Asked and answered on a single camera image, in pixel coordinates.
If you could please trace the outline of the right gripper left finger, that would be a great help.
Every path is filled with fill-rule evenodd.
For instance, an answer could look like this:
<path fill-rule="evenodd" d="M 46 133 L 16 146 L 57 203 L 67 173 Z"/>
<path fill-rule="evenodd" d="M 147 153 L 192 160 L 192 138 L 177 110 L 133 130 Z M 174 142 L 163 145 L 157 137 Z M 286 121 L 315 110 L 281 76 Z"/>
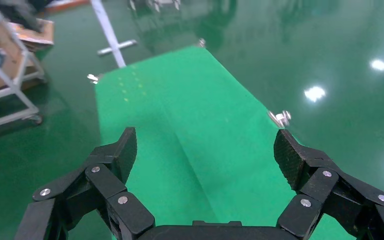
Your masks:
<path fill-rule="evenodd" d="M 15 234 L 17 240 L 66 240 L 83 216 L 96 211 L 118 240 L 137 240 L 155 226 L 150 211 L 126 183 L 137 156 L 137 134 L 98 146 L 77 169 L 32 196 Z"/>

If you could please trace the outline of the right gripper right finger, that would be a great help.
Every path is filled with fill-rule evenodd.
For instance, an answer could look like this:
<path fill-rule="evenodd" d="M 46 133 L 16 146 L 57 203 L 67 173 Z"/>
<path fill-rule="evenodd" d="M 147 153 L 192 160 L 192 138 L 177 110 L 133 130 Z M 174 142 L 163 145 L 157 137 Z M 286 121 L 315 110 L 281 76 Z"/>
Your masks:
<path fill-rule="evenodd" d="M 384 191 L 342 171 L 323 151 L 278 130 L 274 159 L 295 197 L 276 226 L 298 240 L 311 237 L 324 215 L 358 240 L 384 240 Z"/>

